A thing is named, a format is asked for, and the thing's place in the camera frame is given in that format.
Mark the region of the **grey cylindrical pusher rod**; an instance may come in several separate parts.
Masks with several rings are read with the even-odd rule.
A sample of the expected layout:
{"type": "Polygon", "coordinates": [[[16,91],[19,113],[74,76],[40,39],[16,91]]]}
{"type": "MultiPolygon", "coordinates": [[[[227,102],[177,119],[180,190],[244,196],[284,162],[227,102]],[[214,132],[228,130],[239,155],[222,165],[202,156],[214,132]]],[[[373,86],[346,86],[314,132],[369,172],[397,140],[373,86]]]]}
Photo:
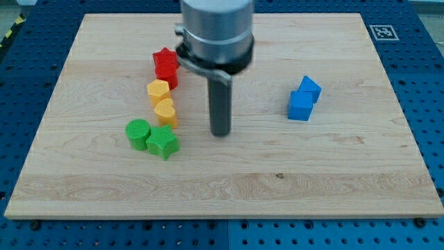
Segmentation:
{"type": "Polygon", "coordinates": [[[214,72],[208,78],[210,130],[212,135],[224,137],[230,133],[232,117],[232,77],[214,72]]]}

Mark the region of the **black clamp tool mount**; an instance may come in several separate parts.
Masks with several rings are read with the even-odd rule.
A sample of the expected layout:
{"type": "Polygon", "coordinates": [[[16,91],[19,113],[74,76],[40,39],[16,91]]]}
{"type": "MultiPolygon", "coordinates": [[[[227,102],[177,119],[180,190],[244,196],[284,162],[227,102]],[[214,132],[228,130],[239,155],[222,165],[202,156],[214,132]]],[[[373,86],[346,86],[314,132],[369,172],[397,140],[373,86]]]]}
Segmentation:
{"type": "Polygon", "coordinates": [[[252,28],[226,40],[206,40],[190,33],[184,24],[174,28],[182,43],[176,47],[180,65],[205,78],[232,86],[232,76],[248,67],[254,51],[252,28]]]}

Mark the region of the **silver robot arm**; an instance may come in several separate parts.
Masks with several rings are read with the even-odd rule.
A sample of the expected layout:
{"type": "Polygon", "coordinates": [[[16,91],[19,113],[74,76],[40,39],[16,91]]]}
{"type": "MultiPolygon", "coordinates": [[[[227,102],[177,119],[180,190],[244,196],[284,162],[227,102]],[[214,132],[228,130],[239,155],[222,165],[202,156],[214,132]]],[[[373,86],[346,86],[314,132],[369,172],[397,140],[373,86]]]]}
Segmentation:
{"type": "Polygon", "coordinates": [[[207,79],[212,135],[231,130],[232,77],[253,58],[252,0],[182,0],[182,22],[175,33],[180,65],[207,79]]]}

